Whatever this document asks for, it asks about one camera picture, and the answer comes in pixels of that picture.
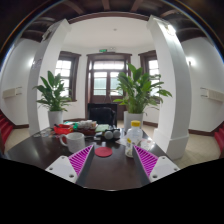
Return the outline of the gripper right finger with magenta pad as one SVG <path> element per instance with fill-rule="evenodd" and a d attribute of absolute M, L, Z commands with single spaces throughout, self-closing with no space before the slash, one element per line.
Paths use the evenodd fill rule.
<path fill-rule="evenodd" d="M 155 182 L 180 170 L 167 156 L 158 157 L 139 146 L 133 147 L 133 158 L 142 185 Z"/>

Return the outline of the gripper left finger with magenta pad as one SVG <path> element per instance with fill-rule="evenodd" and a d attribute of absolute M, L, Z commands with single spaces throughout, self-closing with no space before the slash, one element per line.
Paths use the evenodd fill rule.
<path fill-rule="evenodd" d="M 94 156 L 94 146 L 90 145 L 69 157 L 60 156 L 46 171 L 77 185 L 84 185 Z"/>

